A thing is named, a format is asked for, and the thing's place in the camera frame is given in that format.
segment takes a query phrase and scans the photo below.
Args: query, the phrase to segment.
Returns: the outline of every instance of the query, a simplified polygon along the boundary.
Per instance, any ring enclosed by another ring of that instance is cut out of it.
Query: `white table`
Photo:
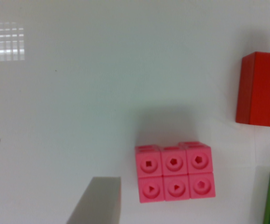
[[[65,223],[121,176],[121,224],[261,223],[270,128],[234,122],[270,1],[0,0],[0,223]],[[212,146],[215,199],[138,201],[134,146]]]

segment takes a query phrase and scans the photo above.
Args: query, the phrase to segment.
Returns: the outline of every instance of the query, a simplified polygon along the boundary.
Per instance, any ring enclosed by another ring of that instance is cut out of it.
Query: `red block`
[[[192,199],[216,197],[215,181],[212,173],[189,175]]]
[[[186,175],[187,153],[182,147],[164,147],[162,150],[163,175]]]
[[[203,143],[184,142],[178,144],[186,149],[189,174],[212,173],[211,148]]]
[[[161,152],[155,145],[136,147],[135,163],[138,178],[162,175]]]
[[[166,201],[190,199],[190,185],[187,175],[164,176],[163,189]]]
[[[242,60],[236,122],[270,126],[270,53]]]
[[[139,178],[138,188],[141,203],[155,203],[164,201],[163,178],[161,176]]]

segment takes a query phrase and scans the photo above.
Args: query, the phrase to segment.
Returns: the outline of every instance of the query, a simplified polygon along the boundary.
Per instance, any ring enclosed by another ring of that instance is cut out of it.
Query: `gray object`
[[[121,212],[121,178],[94,177],[67,224],[118,224]]]

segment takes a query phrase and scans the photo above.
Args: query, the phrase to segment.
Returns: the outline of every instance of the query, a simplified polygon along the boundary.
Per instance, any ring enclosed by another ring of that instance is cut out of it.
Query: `white surface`
[[[24,55],[0,51],[0,223],[65,223],[93,176],[119,175],[121,224],[262,222],[270,128],[234,115],[270,0],[0,0],[7,22]],[[140,204],[134,146],[196,139],[217,197]]]

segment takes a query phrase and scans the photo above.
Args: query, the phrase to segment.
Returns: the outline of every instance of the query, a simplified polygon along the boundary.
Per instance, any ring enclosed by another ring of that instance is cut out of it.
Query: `pink interlocking cube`
[[[161,176],[139,178],[138,188],[141,203],[164,201],[163,178]]]
[[[163,175],[186,175],[187,153],[182,147],[164,147],[162,152]]]
[[[137,177],[161,176],[161,152],[158,146],[142,146],[135,148],[135,163]]]
[[[213,173],[189,175],[192,199],[216,197]]]
[[[166,201],[190,199],[190,185],[187,175],[164,176],[163,189]]]
[[[186,149],[189,174],[212,173],[211,148],[200,142],[178,144]]]

